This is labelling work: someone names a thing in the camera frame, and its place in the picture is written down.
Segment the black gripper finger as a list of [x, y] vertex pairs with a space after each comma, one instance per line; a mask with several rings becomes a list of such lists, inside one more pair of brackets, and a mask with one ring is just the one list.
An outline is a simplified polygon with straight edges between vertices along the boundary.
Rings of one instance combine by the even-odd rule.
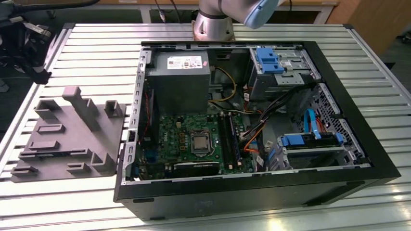
[[50, 72], [45, 69], [45, 57], [24, 56], [22, 70], [36, 84], [45, 85], [50, 78]]

